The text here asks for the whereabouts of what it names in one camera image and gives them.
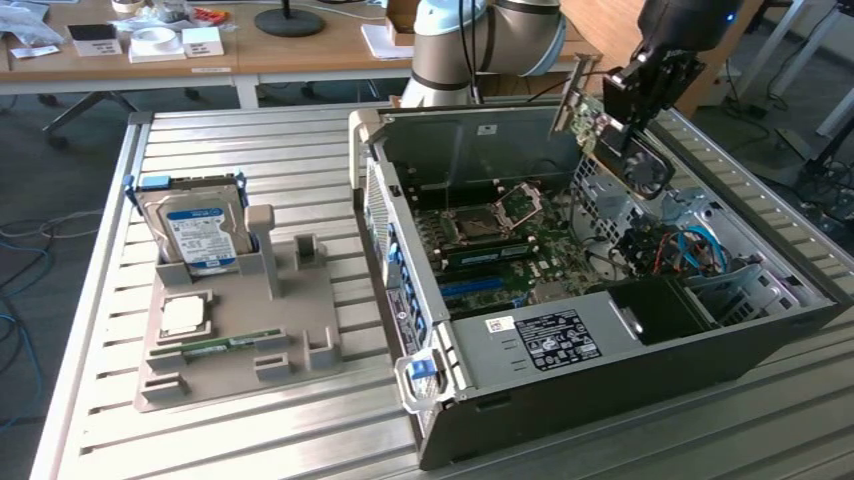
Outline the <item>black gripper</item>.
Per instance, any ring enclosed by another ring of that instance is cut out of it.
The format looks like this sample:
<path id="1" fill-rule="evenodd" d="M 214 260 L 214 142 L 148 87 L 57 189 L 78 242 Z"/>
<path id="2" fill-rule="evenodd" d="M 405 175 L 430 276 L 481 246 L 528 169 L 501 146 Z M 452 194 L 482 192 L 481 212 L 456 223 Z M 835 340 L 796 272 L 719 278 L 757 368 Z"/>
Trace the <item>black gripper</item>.
<path id="1" fill-rule="evenodd" d="M 603 108 L 631 136 L 669 108 L 701 73 L 701 43 L 653 44 L 641 41 L 628 65 L 612 68 L 603 79 Z"/>

